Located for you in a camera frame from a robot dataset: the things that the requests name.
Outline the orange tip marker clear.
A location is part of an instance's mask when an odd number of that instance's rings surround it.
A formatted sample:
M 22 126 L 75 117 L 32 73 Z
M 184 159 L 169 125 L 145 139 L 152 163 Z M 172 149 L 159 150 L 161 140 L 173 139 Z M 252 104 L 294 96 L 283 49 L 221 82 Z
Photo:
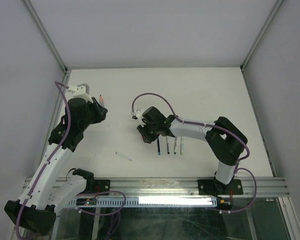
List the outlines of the orange tip marker clear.
M 100 106 L 102 106 L 103 108 L 105 108 L 105 101 L 104 101 L 104 99 L 103 99 L 103 97 L 102 97 L 101 94 L 99 95 L 98 102 L 99 102 Z

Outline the white green end pen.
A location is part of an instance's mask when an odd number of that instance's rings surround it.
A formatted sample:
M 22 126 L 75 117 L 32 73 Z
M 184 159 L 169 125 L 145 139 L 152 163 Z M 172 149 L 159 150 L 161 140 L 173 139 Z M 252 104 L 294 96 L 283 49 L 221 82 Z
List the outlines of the white green end pen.
M 174 144 L 173 144 L 173 154 L 177 154 L 177 145 L 178 145 L 178 137 L 174 137 Z

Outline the dark blue barrel pen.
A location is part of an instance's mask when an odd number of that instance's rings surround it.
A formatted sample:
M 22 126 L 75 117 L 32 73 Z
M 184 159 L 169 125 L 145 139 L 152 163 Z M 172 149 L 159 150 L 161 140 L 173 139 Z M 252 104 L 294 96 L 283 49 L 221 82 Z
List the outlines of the dark blue barrel pen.
M 161 144 L 160 144 L 160 137 L 158 136 L 157 140 L 157 152 L 158 152 L 158 155 L 160 156 L 161 155 Z

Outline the white black end pen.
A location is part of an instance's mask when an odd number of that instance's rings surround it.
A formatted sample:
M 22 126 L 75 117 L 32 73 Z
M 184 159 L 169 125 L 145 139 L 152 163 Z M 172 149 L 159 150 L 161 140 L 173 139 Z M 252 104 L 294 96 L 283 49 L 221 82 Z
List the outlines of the white black end pen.
M 165 139 L 166 139 L 166 151 L 167 151 L 167 154 L 169 155 L 170 154 L 169 137 L 166 136 Z

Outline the silver green tip pen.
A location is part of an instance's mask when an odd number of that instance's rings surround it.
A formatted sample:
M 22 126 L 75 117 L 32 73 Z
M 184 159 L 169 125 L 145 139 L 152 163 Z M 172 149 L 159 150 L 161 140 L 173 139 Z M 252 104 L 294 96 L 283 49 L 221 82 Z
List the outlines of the silver green tip pen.
M 180 138 L 180 155 L 183 155 L 184 153 L 184 137 L 182 136 Z

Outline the white blue end pen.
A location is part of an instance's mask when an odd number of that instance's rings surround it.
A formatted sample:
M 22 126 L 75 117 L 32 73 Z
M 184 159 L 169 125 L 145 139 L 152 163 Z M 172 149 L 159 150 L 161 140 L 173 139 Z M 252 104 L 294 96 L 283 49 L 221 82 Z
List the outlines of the white blue end pen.
M 132 159 L 130 157 L 128 157 L 120 152 L 116 152 L 115 154 L 123 159 L 126 159 L 127 161 L 132 161 Z

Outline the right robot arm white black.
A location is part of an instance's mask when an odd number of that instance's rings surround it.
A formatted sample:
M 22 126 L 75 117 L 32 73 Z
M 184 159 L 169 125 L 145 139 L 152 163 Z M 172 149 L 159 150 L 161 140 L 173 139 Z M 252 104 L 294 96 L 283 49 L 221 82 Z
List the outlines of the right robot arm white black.
M 220 116 L 215 121 L 197 122 L 181 119 L 174 114 L 164 116 L 154 106 L 136 110 L 132 118 L 139 121 L 137 130 L 148 144 L 159 136 L 186 137 L 206 142 L 219 161 L 213 182 L 215 191 L 224 194 L 231 189 L 231 181 L 248 139 L 229 119 Z

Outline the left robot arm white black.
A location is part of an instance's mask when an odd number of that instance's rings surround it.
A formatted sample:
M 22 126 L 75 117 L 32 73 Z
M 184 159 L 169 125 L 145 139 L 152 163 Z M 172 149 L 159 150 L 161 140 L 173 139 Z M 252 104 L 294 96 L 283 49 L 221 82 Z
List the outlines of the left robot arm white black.
M 83 140 L 84 131 L 104 121 L 107 112 L 102 98 L 68 100 L 65 114 L 52 130 L 44 157 L 30 183 L 17 200 L 9 200 L 4 207 L 16 228 L 32 231 L 36 236 L 47 235 L 54 227 L 57 214 L 70 200 L 97 190 L 94 174 L 78 168 L 68 183 L 52 192 L 60 170 Z

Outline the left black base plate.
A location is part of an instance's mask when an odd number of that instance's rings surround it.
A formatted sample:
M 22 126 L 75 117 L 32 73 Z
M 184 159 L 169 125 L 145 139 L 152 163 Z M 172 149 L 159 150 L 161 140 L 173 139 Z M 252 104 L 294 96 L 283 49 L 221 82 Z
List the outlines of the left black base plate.
M 96 195 L 97 193 L 107 192 L 111 189 L 110 179 L 90 179 L 86 182 L 84 191 L 80 192 L 78 196 Z

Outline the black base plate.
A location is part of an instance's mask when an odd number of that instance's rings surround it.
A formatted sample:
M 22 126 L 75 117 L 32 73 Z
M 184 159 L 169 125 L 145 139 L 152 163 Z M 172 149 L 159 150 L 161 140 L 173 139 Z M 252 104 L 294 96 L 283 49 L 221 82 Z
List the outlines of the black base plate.
M 215 184 L 214 179 L 199 179 L 197 181 L 198 184 L 198 194 L 200 196 L 218 196 L 218 190 Z
M 96 195 L 97 193 L 107 192 L 111 189 L 110 179 L 90 179 L 86 182 L 84 191 L 80 192 L 78 196 Z

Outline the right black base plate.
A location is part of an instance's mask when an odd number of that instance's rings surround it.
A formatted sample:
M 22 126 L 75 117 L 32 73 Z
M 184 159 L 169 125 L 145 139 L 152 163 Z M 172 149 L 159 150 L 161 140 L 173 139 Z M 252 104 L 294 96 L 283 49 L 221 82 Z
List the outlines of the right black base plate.
M 218 190 L 215 184 L 214 179 L 199 179 L 197 181 L 198 184 L 198 194 L 200 196 L 218 196 Z

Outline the aluminium mounting rail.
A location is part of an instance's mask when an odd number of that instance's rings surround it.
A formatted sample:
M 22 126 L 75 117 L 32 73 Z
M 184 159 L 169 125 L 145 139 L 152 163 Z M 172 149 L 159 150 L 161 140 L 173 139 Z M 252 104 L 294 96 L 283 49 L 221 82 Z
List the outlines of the aluminium mounting rail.
M 138 196 L 182 196 L 203 197 L 199 195 L 198 180 L 211 177 L 179 178 L 95 178 L 110 180 L 110 190 L 123 192 L 127 197 Z M 289 197 L 290 191 L 283 177 L 239 177 L 232 181 L 230 189 L 235 198 L 251 198 L 254 191 L 258 198 Z

